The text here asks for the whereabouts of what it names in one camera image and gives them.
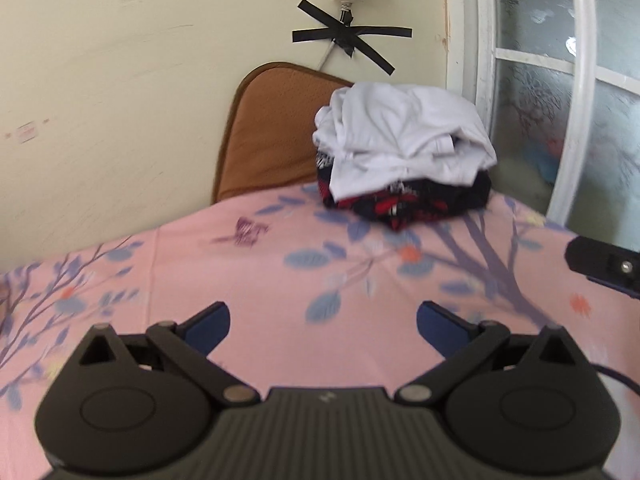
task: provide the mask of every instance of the ribbed black surface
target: ribbed black surface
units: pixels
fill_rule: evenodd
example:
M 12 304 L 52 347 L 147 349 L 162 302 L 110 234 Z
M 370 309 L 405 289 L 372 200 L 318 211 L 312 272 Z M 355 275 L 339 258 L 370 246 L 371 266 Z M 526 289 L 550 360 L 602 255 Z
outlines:
M 47 480 L 91 477 L 55 472 Z M 273 390 L 228 410 L 180 463 L 142 480 L 507 480 L 461 452 L 431 412 L 393 404 L 379 389 Z M 590 471 L 566 480 L 604 480 Z

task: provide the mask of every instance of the pink bedsheet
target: pink bedsheet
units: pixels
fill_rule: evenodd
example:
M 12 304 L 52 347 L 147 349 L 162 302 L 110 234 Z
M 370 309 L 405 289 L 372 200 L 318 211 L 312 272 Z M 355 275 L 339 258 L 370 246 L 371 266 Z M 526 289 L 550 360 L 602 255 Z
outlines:
M 514 332 L 553 320 L 591 360 L 640 381 L 640 302 L 570 272 L 571 238 L 499 194 L 485 212 L 393 234 L 326 211 L 315 186 L 305 186 L 228 200 L 15 269 L 0 280 L 0 478 L 46 472 L 36 407 L 93 323 L 142 332 L 216 300 L 232 323 L 210 359 L 262 394 L 275 385 L 392 392 L 441 360 L 417 331 L 423 300 Z M 623 416 L 608 467 L 638 480 L 640 403 L 606 383 Z

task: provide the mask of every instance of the blue leaf pattern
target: blue leaf pattern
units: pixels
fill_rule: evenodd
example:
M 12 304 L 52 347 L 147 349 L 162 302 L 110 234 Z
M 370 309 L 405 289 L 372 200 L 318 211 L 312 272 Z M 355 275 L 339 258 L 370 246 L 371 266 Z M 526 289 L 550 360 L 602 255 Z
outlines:
M 107 260 L 110 262 L 124 262 L 132 256 L 131 250 L 124 248 L 112 249 L 106 254 Z
M 514 211 L 516 209 L 516 201 L 513 198 L 511 198 L 510 196 L 505 196 L 504 197 L 504 203 L 512 211 Z
M 329 257 L 315 249 L 302 249 L 288 254 L 284 263 L 294 269 L 317 269 L 324 267 L 330 261 Z
M 76 256 L 71 262 L 66 266 L 66 272 L 72 276 L 78 273 L 80 270 L 80 266 L 82 265 L 82 258 L 80 256 Z
M 42 369 L 42 365 L 40 363 L 36 363 L 34 365 L 31 366 L 31 371 L 33 373 L 33 375 L 35 375 L 36 377 L 40 378 L 42 377 L 44 370 Z
M 107 306 L 110 303 L 111 303 L 111 293 L 105 292 L 100 298 L 100 301 L 98 301 L 98 306 Z
M 264 207 L 264 208 L 256 211 L 255 214 L 258 215 L 258 216 L 268 215 L 268 214 L 271 214 L 271 213 L 282 211 L 283 209 L 284 209 L 284 206 L 282 204 L 274 204 L 274 205 L 270 205 L 270 206 Z
M 18 343 L 18 350 L 20 348 L 24 348 L 29 342 L 29 339 L 30 339 L 30 334 L 29 332 L 27 332 L 24 336 L 22 336 L 22 339 L 20 339 L 20 342 Z
M 440 285 L 440 290 L 452 296 L 471 296 L 475 293 L 467 282 L 445 282 Z
M 322 244 L 324 249 L 336 260 L 343 260 L 347 257 L 347 251 L 344 247 L 333 242 L 325 242 Z
M 428 256 L 423 256 L 419 262 L 405 262 L 398 267 L 398 274 L 402 276 L 410 276 L 412 278 L 420 278 L 429 274 L 434 267 L 434 261 Z
M 56 337 L 56 342 L 54 343 L 54 346 L 62 345 L 62 343 L 65 342 L 66 336 L 68 334 L 69 334 L 69 327 L 67 326 L 67 327 L 64 327 Z
M 292 196 L 282 196 L 282 195 L 280 195 L 278 197 L 278 200 L 280 200 L 283 204 L 288 204 L 288 205 L 303 205 L 304 203 L 306 203 L 301 198 L 294 198 Z
M 349 217 L 345 213 L 337 211 L 317 211 L 314 216 L 327 224 L 348 224 L 350 222 Z
M 16 383 L 9 384 L 6 391 L 6 402 L 12 412 L 19 412 L 22 409 L 22 396 Z
M 124 269 L 121 269 L 118 272 L 116 272 L 116 276 L 126 276 L 131 272 L 131 269 L 133 269 L 133 267 L 125 267 Z
M 383 235 L 385 240 L 395 248 L 403 247 L 405 245 L 412 245 L 417 249 L 422 247 L 420 237 L 411 229 L 405 229 L 401 233 L 386 230 Z
M 111 300 L 111 303 L 120 303 L 122 301 L 122 298 L 124 298 L 124 295 L 127 291 L 126 290 L 121 290 L 118 294 L 116 294 L 113 297 L 113 300 Z
M 307 193 L 312 196 L 319 196 L 320 192 L 318 190 L 318 184 L 306 184 L 306 186 L 302 186 L 300 188 L 304 193 Z
M 86 309 L 86 303 L 78 296 L 57 300 L 53 305 L 60 314 L 80 314 Z
M 340 311 L 342 298 L 338 291 L 321 294 L 311 302 L 306 310 L 306 321 L 309 323 L 324 323 Z
M 542 249 L 542 245 L 533 240 L 527 240 L 526 238 L 519 238 L 518 244 L 528 249 L 529 251 L 539 251 Z
M 347 234 L 351 242 L 359 242 L 369 234 L 369 231 L 371 231 L 371 224 L 364 220 L 350 222 L 347 226 Z
M 14 316 L 12 316 L 11 314 L 8 314 L 4 318 L 4 325 L 2 325 L 2 332 L 0 332 L 0 335 L 9 335 L 13 327 L 14 327 Z
M 495 280 L 487 281 L 484 286 L 484 296 L 491 301 L 495 298 L 496 294 L 498 294 L 498 282 Z

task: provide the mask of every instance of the cream wall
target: cream wall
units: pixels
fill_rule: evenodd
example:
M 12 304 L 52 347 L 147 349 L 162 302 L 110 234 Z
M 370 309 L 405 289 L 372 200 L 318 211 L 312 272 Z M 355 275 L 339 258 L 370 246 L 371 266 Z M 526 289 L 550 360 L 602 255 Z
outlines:
M 338 15 L 337 4 L 310 0 Z M 209 205 L 228 106 L 265 62 L 315 67 L 300 0 L 0 0 L 0 270 Z M 365 0 L 355 24 L 395 67 L 335 52 L 350 80 L 444 86 L 444 0 Z M 38 137 L 15 131 L 33 121 Z

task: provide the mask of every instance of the white cloth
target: white cloth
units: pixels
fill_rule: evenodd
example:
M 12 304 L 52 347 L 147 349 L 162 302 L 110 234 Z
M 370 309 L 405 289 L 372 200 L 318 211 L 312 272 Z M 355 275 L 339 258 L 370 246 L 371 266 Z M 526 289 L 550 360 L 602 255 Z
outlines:
M 335 157 L 329 189 L 336 200 L 413 178 L 471 186 L 497 161 L 476 107 L 441 88 L 340 88 L 316 114 L 316 128 L 314 144 Z

